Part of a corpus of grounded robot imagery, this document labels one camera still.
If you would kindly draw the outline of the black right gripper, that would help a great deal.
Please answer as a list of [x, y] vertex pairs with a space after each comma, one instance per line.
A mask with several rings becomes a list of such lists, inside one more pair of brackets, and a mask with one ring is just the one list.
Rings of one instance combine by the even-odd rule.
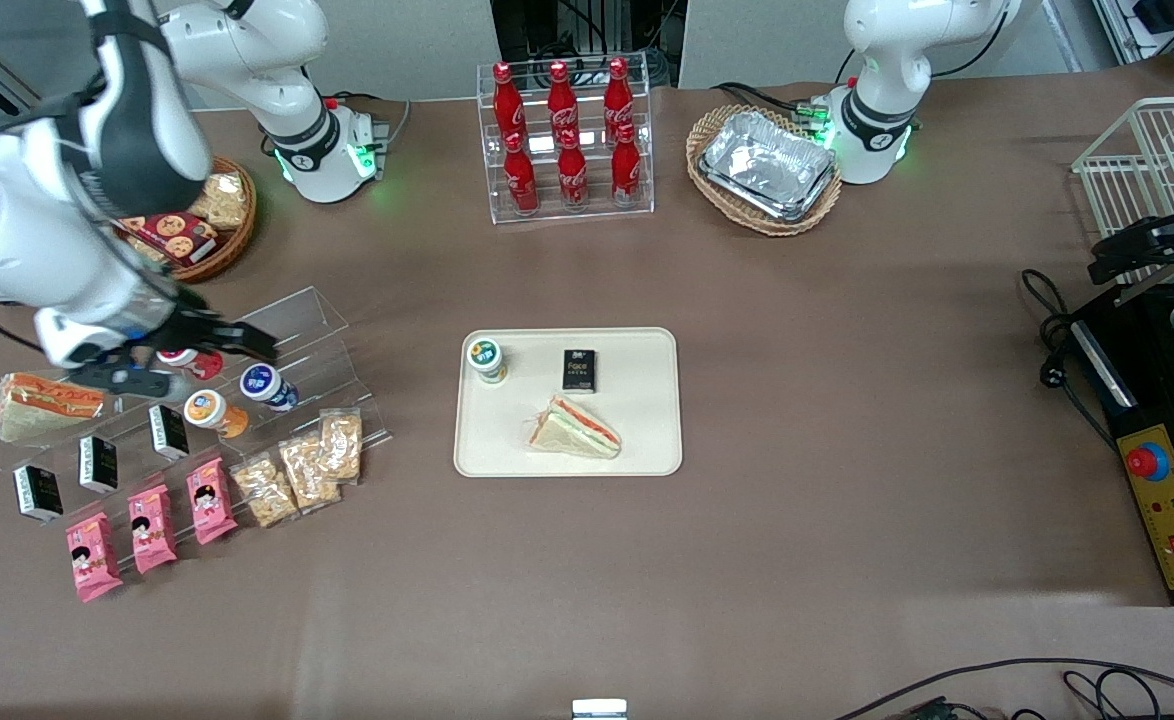
[[200, 295], [180, 295], [158, 328], [133, 338], [133, 346], [176, 354], [185, 350], [230, 354], [255, 363], [276, 363], [277, 339], [247, 322], [221, 322]]

